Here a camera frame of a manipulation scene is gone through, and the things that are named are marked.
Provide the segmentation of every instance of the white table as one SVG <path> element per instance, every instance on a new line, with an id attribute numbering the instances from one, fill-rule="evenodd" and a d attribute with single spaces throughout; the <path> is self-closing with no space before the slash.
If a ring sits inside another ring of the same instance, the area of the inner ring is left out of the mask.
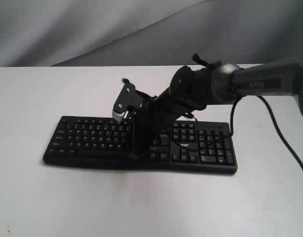
<path id="1" fill-rule="evenodd" d="M 62 115 L 111 117 L 122 77 L 158 95 L 178 68 L 0 68 L 0 237 L 302 237 L 303 173 L 256 97 L 235 112 L 233 176 L 43 164 Z M 303 160 L 294 99 L 266 98 Z M 230 109 L 194 114 L 229 122 Z"/>

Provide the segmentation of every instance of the black keyboard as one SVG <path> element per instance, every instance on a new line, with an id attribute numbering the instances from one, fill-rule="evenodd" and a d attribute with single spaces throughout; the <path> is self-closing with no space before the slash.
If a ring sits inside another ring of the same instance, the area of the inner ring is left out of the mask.
<path id="1" fill-rule="evenodd" d="M 228 123 L 175 121 L 167 127 L 169 133 L 162 130 L 137 161 L 127 157 L 131 144 L 125 138 L 131 128 L 131 119 L 116 122 L 113 118 L 63 116 L 43 160 L 53 165 L 102 169 L 218 173 L 235 173 L 237 170 L 231 138 L 199 152 L 188 151 L 171 141 L 188 149 L 200 150 L 207 143 L 228 135 Z"/>

